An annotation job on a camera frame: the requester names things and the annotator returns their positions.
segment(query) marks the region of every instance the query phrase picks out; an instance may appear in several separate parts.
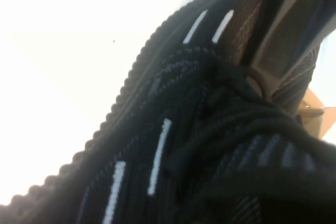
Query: sneaker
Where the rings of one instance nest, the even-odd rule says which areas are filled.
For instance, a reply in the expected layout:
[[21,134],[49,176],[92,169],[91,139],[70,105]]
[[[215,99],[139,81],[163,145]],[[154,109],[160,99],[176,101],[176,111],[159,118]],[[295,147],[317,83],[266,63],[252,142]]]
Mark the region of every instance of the sneaker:
[[238,66],[263,4],[196,0],[171,16],[86,150],[0,223],[335,223],[335,148]]

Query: shoelace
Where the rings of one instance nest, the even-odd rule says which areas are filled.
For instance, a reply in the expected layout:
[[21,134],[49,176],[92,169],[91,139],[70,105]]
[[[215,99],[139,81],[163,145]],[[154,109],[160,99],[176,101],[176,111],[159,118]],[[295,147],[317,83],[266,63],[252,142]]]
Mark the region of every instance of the shoelace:
[[[263,97],[251,88],[246,76],[258,83]],[[209,97],[206,115],[202,122],[197,122],[199,130],[181,148],[174,150],[164,163],[170,176],[165,182],[166,194],[163,197],[166,198],[166,205],[161,213],[164,216],[160,219],[167,220],[166,223],[173,221],[168,215],[178,216],[181,223],[191,223],[197,220],[197,216],[205,215],[208,210],[207,190],[218,187],[218,178],[213,176],[218,161],[227,151],[249,141],[257,133],[284,134],[312,155],[323,152],[325,162],[336,161],[332,152],[326,148],[321,149],[314,138],[300,141],[300,136],[307,133],[292,117],[267,101],[267,88],[262,77],[254,70],[220,65],[215,82],[216,89]],[[228,131],[242,125],[244,127],[239,131]],[[208,178],[211,178],[209,180],[203,178],[207,173]],[[206,187],[190,190],[193,187],[192,181],[196,184],[198,181],[206,181]],[[176,195],[171,193],[172,188],[175,188]],[[225,199],[225,195],[218,195],[218,199]],[[180,208],[173,212],[171,204],[176,204],[176,201],[180,203]]]

